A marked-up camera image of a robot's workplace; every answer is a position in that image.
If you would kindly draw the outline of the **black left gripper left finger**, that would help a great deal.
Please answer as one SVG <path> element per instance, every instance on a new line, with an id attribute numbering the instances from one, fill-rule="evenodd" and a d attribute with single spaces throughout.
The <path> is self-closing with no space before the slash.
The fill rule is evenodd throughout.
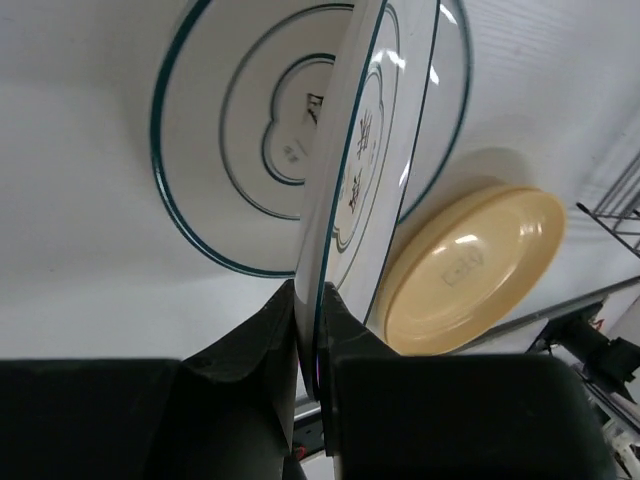
<path id="1" fill-rule="evenodd" d="M 279 479 L 292 451 L 293 285 L 184 359 L 5 360 L 5 479 Z"/>

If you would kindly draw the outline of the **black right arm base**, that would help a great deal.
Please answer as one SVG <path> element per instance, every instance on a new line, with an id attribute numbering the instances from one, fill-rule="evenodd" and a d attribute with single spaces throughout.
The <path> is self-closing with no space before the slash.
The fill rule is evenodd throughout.
<path id="1" fill-rule="evenodd" d="M 598 387 L 636 404 L 627 384 L 636 379 L 639 346 L 621 337 L 609 339 L 596 328 L 603 307 L 601 300 L 550 320 L 528 352 L 550 351 L 552 345 L 559 345 L 583 365 L 587 377 Z"/>

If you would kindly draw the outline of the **white patterned plate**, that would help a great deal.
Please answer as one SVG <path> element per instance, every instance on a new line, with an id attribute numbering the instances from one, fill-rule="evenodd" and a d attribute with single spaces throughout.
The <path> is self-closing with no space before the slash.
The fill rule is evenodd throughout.
<path id="1" fill-rule="evenodd" d="M 150 115 L 160 197 L 186 240 L 236 273 L 287 278 L 310 147 L 350 1 L 197 1 Z"/>
<path id="2" fill-rule="evenodd" d="M 407 188 L 438 29 L 436 1 L 359 1 L 312 142 L 295 269 L 302 378 L 320 396 L 319 331 L 333 287 L 371 311 Z"/>

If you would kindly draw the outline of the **yellow plate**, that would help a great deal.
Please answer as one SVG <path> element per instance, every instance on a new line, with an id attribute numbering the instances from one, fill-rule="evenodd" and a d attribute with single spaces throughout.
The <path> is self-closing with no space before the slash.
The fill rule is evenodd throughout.
<path id="1" fill-rule="evenodd" d="M 396 255 L 378 294 L 382 340 L 403 355 L 451 352 L 525 298 L 554 260 L 564 204 L 533 187 L 498 185 L 457 200 Z"/>

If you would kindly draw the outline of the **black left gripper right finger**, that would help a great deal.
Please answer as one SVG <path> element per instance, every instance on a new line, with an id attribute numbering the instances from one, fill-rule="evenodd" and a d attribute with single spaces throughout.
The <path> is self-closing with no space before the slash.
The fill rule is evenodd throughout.
<path id="1" fill-rule="evenodd" d="M 548 356 L 402 356 L 333 285 L 319 320 L 325 451 L 340 479 L 604 479 L 576 374 Z"/>

